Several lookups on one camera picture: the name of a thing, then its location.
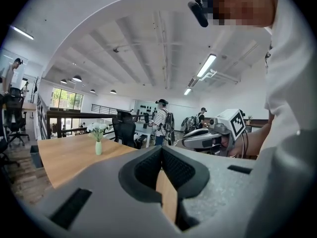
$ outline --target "person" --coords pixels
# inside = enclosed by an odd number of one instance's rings
[[[313,80],[316,41],[302,14],[291,0],[213,0],[216,19],[235,20],[238,25],[265,27],[271,32],[266,62],[266,100],[268,123],[248,133],[247,155],[276,147],[301,129],[316,128],[316,97]],[[222,145],[228,138],[222,137]],[[242,153],[239,138],[229,155]]]
[[[62,129],[62,131],[63,131],[63,130],[66,130],[66,125],[64,125],[64,124],[63,124],[63,129]],[[62,137],[66,137],[66,134],[65,134],[64,132],[62,132]]]
[[[11,81],[13,78],[14,70],[18,69],[21,64],[22,64],[21,59],[17,58],[16,60],[14,60],[13,64],[9,65],[6,69],[3,70],[2,86],[3,86],[3,91],[5,93],[10,92]]]
[[[24,101],[25,101],[26,94],[27,94],[28,92],[30,92],[30,91],[28,90],[28,84],[29,84],[29,82],[26,81],[25,85],[24,85],[23,88],[22,88],[22,96],[24,97]]]
[[[168,102],[164,99],[160,99],[157,101],[158,104],[158,115],[156,116],[155,120],[150,120],[149,121],[149,126],[156,125],[158,128],[155,131],[155,145],[163,145],[164,144],[164,139],[166,136],[166,131],[164,129],[166,117],[168,114],[166,105]]]
[[[198,128],[202,129],[204,125],[205,116],[204,113],[207,112],[206,108],[202,108],[198,113]]]

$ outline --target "trash can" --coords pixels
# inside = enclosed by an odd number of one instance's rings
[[[34,163],[34,166],[39,169],[43,167],[41,156],[39,153],[39,147],[37,145],[32,145],[30,149],[30,154]]]

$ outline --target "cable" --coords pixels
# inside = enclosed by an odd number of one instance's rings
[[[241,157],[241,159],[243,159],[243,156],[244,156],[244,150],[245,150],[245,145],[244,145],[244,137],[243,137],[243,133],[241,134],[241,136],[242,136],[242,157]]]
[[[248,137],[248,133],[246,130],[244,130],[246,136],[247,136],[247,149],[246,149],[246,155],[247,155],[247,152],[248,152],[248,148],[249,148],[249,137]]]

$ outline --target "robotic arm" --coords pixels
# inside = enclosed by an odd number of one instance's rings
[[[227,152],[233,149],[236,140],[246,128],[243,116],[245,114],[239,109],[228,109],[212,118],[208,128],[194,130],[180,141],[186,148],[211,150],[214,155],[227,156]],[[221,145],[222,136],[229,138],[226,148]]]

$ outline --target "white ceiling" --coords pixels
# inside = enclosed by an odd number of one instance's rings
[[[53,74],[61,70],[65,77],[81,75],[97,89],[113,83],[185,89],[209,54],[217,55],[213,70],[239,78],[243,70],[265,56],[269,43],[270,34],[260,28],[202,28],[190,11],[140,12],[84,35],[56,59],[45,78],[60,81]],[[163,68],[167,69],[167,81]],[[211,80],[195,90],[222,84],[214,83]]]
[[[59,83],[79,74],[87,89],[120,83],[185,89],[210,53],[217,55],[212,68],[234,77],[266,54],[266,30],[202,28],[188,1],[31,0],[15,25],[34,41],[10,32],[4,47],[49,70],[45,79]],[[109,4],[117,10],[107,10]]]

